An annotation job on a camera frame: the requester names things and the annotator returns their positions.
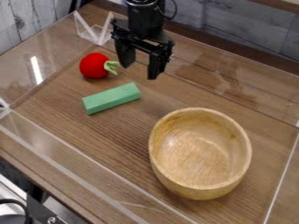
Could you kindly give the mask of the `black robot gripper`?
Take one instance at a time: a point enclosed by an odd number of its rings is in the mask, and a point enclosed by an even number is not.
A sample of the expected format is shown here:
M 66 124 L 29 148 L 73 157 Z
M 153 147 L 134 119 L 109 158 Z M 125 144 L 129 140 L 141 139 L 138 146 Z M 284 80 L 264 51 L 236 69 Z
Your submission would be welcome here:
M 150 31 L 141 36 L 127 29 L 127 21 L 111 19 L 110 37 L 114 40 L 115 55 L 122 68 L 135 61 L 135 50 L 149 54 L 146 79 L 154 80 L 164 71 L 173 54 L 173 40 L 164 30 Z

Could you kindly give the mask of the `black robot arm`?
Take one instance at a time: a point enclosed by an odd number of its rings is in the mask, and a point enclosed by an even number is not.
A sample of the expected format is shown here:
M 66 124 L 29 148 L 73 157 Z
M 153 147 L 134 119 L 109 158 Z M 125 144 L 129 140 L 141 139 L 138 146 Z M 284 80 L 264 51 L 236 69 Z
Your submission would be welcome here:
M 164 14 L 165 0 L 125 0 L 126 20 L 113 18 L 110 37 L 114 40 L 115 55 L 122 68 L 135 62 L 135 50 L 148 54 L 146 79 L 154 80 L 164 72 L 173 54 L 174 42 L 164 32 L 164 20 L 172 20 L 177 13 Z

